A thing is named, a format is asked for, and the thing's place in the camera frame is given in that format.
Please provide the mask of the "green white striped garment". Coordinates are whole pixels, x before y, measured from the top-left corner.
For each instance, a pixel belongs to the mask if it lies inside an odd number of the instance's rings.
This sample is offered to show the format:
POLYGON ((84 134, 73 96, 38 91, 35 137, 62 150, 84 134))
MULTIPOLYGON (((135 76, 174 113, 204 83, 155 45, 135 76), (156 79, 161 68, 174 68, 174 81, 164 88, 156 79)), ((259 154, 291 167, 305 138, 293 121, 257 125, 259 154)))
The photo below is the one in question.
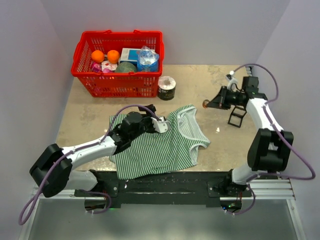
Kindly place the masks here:
POLYGON ((189 104, 172 111, 167 120, 171 129, 165 133, 144 133, 123 152, 110 156, 120 180, 170 173, 197 165, 199 147, 210 140, 196 120, 197 109, 189 104))

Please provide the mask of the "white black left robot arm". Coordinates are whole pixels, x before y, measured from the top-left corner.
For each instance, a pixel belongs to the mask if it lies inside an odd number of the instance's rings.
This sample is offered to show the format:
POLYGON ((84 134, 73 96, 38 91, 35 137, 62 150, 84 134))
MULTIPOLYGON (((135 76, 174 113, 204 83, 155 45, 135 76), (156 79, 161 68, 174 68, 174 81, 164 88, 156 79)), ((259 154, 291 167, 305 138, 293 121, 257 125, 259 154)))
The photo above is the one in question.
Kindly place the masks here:
POLYGON ((74 169, 119 154, 142 134, 160 133, 160 127, 166 127, 165 117, 156 115, 154 105, 137 107, 138 111, 131 111, 118 124, 115 124, 119 116, 116 113, 107 132, 95 140, 69 147, 59 147, 56 143, 47 146, 29 170, 40 193, 46 198, 57 195, 67 186, 74 169))

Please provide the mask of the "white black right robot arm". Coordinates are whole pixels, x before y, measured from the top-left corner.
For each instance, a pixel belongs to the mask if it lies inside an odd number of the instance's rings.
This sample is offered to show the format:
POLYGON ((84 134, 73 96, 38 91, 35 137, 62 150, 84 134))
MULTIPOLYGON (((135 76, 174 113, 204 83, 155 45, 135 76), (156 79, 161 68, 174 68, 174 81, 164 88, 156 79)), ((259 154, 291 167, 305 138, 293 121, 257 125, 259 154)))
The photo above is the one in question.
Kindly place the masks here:
POLYGON ((241 88, 233 74, 226 75, 228 84, 220 88, 212 100, 204 100, 205 108, 242 110, 249 114, 257 129, 247 153, 247 162, 231 169, 213 190, 230 197, 246 189, 259 174, 282 172, 288 165, 291 150, 285 142, 293 143, 294 135, 285 131, 267 106, 268 98, 259 92, 259 79, 245 76, 241 88))

